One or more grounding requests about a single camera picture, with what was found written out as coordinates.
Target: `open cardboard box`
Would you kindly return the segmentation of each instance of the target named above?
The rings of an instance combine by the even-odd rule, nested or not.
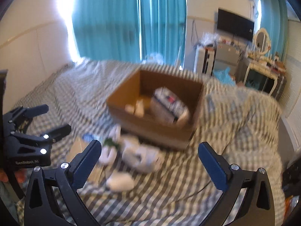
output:
[[[154,91],[167,87],[189,108],[189,122],[183,128],[163,124],[148,114],[148,107]],[[204,84],[176,76],[147,70],[137,70],[124,80],[108,97],[106,104],[114,121],[122,129],[160,146],[183,150],[189,144],[196,127],[203,98]],[[145,115],[139,118],[124,110],[126,104],[135,106],[143,99]]]

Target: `bed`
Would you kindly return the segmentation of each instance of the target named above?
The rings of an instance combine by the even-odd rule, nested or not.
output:
[[[198,144],[207,141],[226,160],[245,170],[267,170],[275,207],[276,225],[284,216],[281,190],[282,163],[277,153],[280,108],[268,95],[247,88],[221,85],[217,80],[172,66],[137,65],[118,61],[84,59],[66,65],[16,105],[49,106],[49,112],[34,119],[28,133],[37,134],[55,125],[69,123],[72,132],[52,147],[51,167],[64,162],[76,137],[105,136],[114,125],[105,100],[118,84],[138,67],[178,75],[207,84],[198,129],[184,152],[162,149],[164,163],[155,173],[142,175],[120,158],[115,169],[129,172],[137,185],[132,191],[113,193],[105,188],[102,173],[98,186],[87,182],[77,192],[101,225],[199,225],[221,195],[198,158]],[[67,221],[74,223],[59,190],[55,195]],[[236,201],[231,222],[243,199]],[[17,204],[23,223],[24,200]]]

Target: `plush toy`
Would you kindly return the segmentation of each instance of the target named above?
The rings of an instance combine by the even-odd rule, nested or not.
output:
[[[99,162],[104,166],[111,166],[119,150],[122,160],[129,167],[140,173],[151,173],[158,171],[163,164],[163,156],[159,148],[140,144],[139,139],[130,134],[121,135],[120,125],[112,128],[108,138],[102,145]],[[106,186],[114,192],[132,190],[135,186],[134,180],[129,173],[111,171],[109,168]]]

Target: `black tv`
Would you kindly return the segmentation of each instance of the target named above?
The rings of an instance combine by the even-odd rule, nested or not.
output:
[[[252,41],[254,22],[235,13],[219,9],[217,29]]]

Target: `plastic bag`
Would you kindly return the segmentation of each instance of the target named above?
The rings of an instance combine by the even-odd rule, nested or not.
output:
[[[219,34],[216,34],[216,33],[212,34],[212,33],[209,33],[209,32],[206,32],[206,33],[204,32],[200,42],[203,46],[207,46],[207,45],[210,45],[210,44],[215,46],[216,42],[218,40],[219,40]]]
[[[228,84],[235,86],[235,81],[229,75],[230,68],[227,67],[225,70],[213,70],[213,76],[218,79],[222,84]]]
[[[164,64],[163,56],[160,53],[151,53],[146,56],[146,59],[142,61],[142,64],[157,63],[159,65]]]

